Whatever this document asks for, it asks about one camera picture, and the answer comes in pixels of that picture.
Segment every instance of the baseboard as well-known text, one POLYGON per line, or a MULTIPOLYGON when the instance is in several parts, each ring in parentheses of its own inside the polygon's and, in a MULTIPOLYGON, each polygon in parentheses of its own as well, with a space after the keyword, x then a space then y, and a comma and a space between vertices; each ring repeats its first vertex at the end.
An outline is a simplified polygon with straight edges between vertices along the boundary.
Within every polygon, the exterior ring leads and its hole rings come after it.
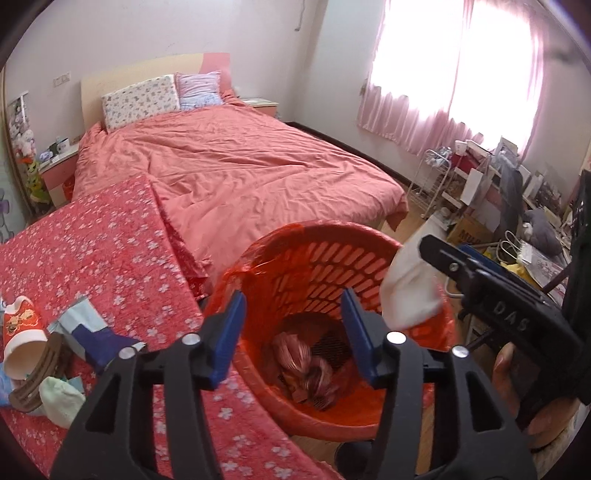
POLYGON ((361 152, 360 150, 357 150, 356 148, 350 147, 349 145, 341 142, 340 140, 329 137, 328 135, 325 135, 324 133, 319 132, 318 130, 314 130, 313 128, 307 127, 307 126, 302 125, 298 122, 286 122, 286 124, 289 125, 290 127, 294 127, 294 128, 297 128, 298 130, 302 130, 303 132, 306 132, 310 135, 314 135, 316 138, 320 138, 321 140, 324 140, 325 142, 331 143, 335 147, 339 147, 339 148, 345 150, 346 152, 352 153, 353 155, 357 155, 358 157, 361 157, 364 160, 367 160, 368 162, 374 164, 380 170, 383 170, 384 172, 386 172, 388 175, 390 175, 397 182, 399 182, 403 185, 406 185, 407 187, 410 185, 410 180, 408 178, 406 178, 405 176, 400 175, 400 173, 391 169, 387 165, 384 165, 382 162, 376 160, 373 157, 370 157, 369 155, 366 155, 365 153, 361 152))

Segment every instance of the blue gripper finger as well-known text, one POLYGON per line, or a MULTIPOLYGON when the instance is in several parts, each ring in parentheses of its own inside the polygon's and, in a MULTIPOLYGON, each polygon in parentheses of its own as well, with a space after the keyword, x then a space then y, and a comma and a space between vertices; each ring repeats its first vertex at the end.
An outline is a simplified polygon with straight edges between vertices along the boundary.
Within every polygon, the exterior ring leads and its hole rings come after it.
POLYGON ((366 312, 352 288, 343 291, 340 308, 359 373, 373 388, 383 388, 384 375, 390 373, 382 356, 382 343, 389 332, 384 319, 375 312, 366 312))
POLYGON ((226 310, 207 317, 199 330, 206 347, 208 368, 205 377, 211 389, 217 388, 228 374, 245 318, 246 297, 236 290, 226 310))

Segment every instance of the pink duvet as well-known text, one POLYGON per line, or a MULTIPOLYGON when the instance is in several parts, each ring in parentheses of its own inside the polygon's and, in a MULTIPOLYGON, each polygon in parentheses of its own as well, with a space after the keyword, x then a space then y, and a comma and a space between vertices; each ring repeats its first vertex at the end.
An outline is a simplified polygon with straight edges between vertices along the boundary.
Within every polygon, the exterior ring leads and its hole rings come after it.
POLYGON ((395 228, 402 187, 371 163, 239 104, 169 113, 80 143, 74 199, 146 174, 213 281, 251 243, 293 222, 337 219, 395 228))

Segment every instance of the nightstand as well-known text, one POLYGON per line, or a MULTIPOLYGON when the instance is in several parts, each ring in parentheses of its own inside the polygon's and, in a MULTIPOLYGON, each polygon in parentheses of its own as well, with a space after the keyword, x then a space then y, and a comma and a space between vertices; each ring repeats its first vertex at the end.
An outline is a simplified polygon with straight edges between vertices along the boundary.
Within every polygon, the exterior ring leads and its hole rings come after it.
POLYGON ((78 161, 78 144, 72 145, 68 150, 53 157, 50 162, 43 164, 39 169, 41 178, 45 182, 51 201, 56 208, 69 203, 64 192, 64 182, 76 171, 78 161))
POLYGON ((277 107, 279 106, 279 103, 277 102, 271 102, 270 100, 265 100, 264 98, 241 98, 240 100, 242 100, 245 104, 256 108, 261 113, 274 118, 277 117, 277 107))

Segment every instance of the floral pillow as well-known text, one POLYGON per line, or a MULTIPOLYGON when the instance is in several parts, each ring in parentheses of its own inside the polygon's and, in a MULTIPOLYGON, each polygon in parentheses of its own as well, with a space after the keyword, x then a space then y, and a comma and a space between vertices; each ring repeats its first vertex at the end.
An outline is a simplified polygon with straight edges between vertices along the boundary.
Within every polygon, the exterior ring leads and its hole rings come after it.
POLYGON ((129 85, 103 95, 102 100, 109 133, 138 120, 180 110, 173 75, 129 85))

